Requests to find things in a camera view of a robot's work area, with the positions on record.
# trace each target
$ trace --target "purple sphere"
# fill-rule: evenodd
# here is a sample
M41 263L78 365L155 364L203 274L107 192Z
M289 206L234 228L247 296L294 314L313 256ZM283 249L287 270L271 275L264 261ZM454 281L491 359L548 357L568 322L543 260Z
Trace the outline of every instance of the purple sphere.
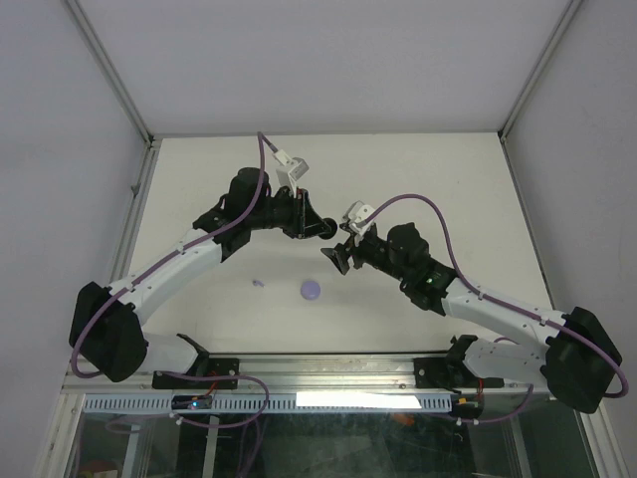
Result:
M315 281L305 281L301 285L301 295L308 301L313 301L319 298L320 285Z

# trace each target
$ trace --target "metal bracket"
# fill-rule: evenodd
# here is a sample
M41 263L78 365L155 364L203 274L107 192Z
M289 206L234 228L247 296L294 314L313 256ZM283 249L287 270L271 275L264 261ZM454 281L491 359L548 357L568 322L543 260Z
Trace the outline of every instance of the metal bracket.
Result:
M458 373L448 371L449 366L445 358L415 358L414 377L416 388L478 388L480 380L468 370L458 370ZM483 388L503 388L505 381L501 378L483 378Z
M238 358L215 358L211 356L197 367L197 376L224 376L239 374ZM218 381L217 389L236 390L238 380ZM155 390L200 390L206 384L201 381L189 381L156 371L152 375L152 388Z

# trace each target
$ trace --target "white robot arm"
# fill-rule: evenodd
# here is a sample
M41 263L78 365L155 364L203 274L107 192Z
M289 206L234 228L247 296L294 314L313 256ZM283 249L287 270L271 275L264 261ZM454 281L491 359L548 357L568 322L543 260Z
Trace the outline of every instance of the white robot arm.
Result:
M453 268L429 254L429 244L414 223L391 228L387 240L378 237L373 219L400 198L423 199L441 219ZM592 413L603 396L627 392L619 370L621 355L590 312L575 308L570 314L535 307L490 291L459 270L442 213L429 199L405 195L387 201L378 211L360 201L344 214L340 227L349 233L343 244L321 251L341 274L369 264L400 281L400 291L418 308L440 316L464 319L502 335L505 342L475 336L453 341L446 358L425 368L432 383L453 389L479 378L509 378L547 386L560 401ZM615 373L622 392L608 394Z
M74 348L72 366L78 376L91 375L76 370L77 354L112 381L122 381L136 371L195 373L205 366L200 362L208 354L193 340L141 329L168 297L245 246L252 230L280 228L293 239L334 236L336 222L318 216L308 192L297 187L297 180L308 170L306 163L290 158L264 136L261 140L268 143L281 165L278 174L284 185L274 196L265 171L243 168L232 179L228 193L194 221L192 229L159 261L107 287L91 282L80 290L69 336Z

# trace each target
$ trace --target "white wall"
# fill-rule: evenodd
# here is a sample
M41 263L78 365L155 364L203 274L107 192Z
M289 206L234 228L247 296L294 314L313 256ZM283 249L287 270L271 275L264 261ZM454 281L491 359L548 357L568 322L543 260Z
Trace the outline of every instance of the white wall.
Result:
M510 138L559 308L595 311L637 386L637 3L591 0ZM635 393L608 400L637 475Z
M0 2L0 474L29 476L141 141L59 1Z
M157 134L495 131L567 0L80 0Z

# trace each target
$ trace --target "aluminum frame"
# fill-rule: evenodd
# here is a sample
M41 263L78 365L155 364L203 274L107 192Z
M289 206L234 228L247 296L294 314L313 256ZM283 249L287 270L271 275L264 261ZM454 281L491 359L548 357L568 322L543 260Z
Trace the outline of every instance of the aluminum frame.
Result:
M506 149L507 136L511 131L513 125L515 124L515 121L519 117L521 111L523 110L525 104L530 99L534 86L541 78L542 73L544 72L546 66L552 58L553 52L555 51L559 42L562 40L568 27L571 25L572 20L579 11L581 5L583 4L583 1L584 0L569 1L554 30L551 32L551 35L548 38L540 56L538 57L537 62L535 63L526 83L524 84L519 97L513 105L509 117L505 121L505 124L500 131L503 150L505 151L508 162L509 159ZM141 222L141 216L152 179L152 172L157 159L160 144L152 141L152 133L148 130L148 127L141 114L139 113L137 107L135 106L132 97L128 93L125 84L121 80L114 64L110 60L108 53L104 45L102 44L102 41L95 32L89 17L87 16L80 3L80 0L62 0L62 3L67 8L73 22L76 24L80 34L85 40L87 48L93 54L96 63L103 72L105 79L112 88L117 100L120 102L131 123L134 125L135 129L137 130L143 141L146 143L146 150L144 152L144 160L142 162L142 168L139 175L138 183L133 187L133 198L131 200L130 207L128 208L123 232L121 234L121 240L119 241L115 256L113 258L113 267L110 279L116 280L125 275L130 263L131 252L134 246L136 233ZM516 191L519 192L519 183L516 179L515 172L511 168L510 163L509 167L511 170L514 186L516 188ZM520 194L519 200L521 202L525 218L527 218L527 208ZM533 242L533 246L535 247L531 228L530 236ZM537 261L543 273L542 260L539 257L536 248L535 252L537 254ZM549 297L551 297L548 287L547 290ZM376 365L378 365L378 362L375 361L374 356L367 356L367 358L371 360L370 363L375 363ZM398 374L395 374L393 378L391 377L391 374L385 374L383 376L385 382L383 382L382 380L378 380L376 383L368 382L366 384L366 387L369 387L370 389L386 390L388 392L391 392L396 390L396 384L398 384L398 389L404 392L407 384L410 383L409 377L407 376L408 372L406 370L396 371L398 371ZM261 370L261 373L267 374L265 370ZM310 378L310 381L306 383L306 386L318 386L319 384L321 384L321 381L321 386L325 386L325 375L307 375L305 379L308 379L309 376L311 376L312 378ZM363 383L363 381L361 380L361 375L348 375L348 377L350 379L357 378L359 384ZM346 381L347 378L342 377L341 384L343 380ZM67 456L64 456L65 466L68 459L68 454L71 453L73 439L75 437L79 421L77 410L79 409L79 407L81 407L81 403L84 402L85 392L105 392L108 390L110 392L121 393L124 391L139 392L142 390L144 393L153 393L153 390L149 388L149 375L134 375L129 380L126 380L125 382L120 384L110 383L107 380L100 380L99 378L94 378L93 380L88 381L90 383L84 383L83 385L80 385L78 382L74 381L74 377L69 377L67 375L64 387L58 400L54 420L48 434L46 447L41 453L40 459L38 461L38 476L62 476L62 474L56 473L64 471L60 470L60 460L64 455L64 452L68 451ZM621 451L619 449L619 445L617 443L617 439L608 415L606 413L604 404L602 403L599 407L599 410L593 415L579 415L579 420L582 429L582 436L587 438L591 455L597 466L599 476L608 476L612 478L628 477L628 471L621 455Z
M240 361L241 374L255 376L268 384L271 393L297 393L308 390L348 390L374 393L440 393L448 394L444 388L420 389L416 387L414 359L441 358L446 352L422 354L222 354L212 358L235 358ZM80 368L93 370L85 360ZM91 379L78 378L71 371L62 387L62 393L146 393L162 394L165 390L154 390L151 373L139 372L130 378L112 383L105 376ZM201 390L208 388L203 383ZM466 393L473 388L461 388ZM520 383L505 380L503 388L489 388L485 394L523 394L527 388ZM218 393L262 393L258 385L239 382L236 390L219 390ZM192 393L192 390L176 389L175 393ZM546 388L536 387L537 395L548 394Z

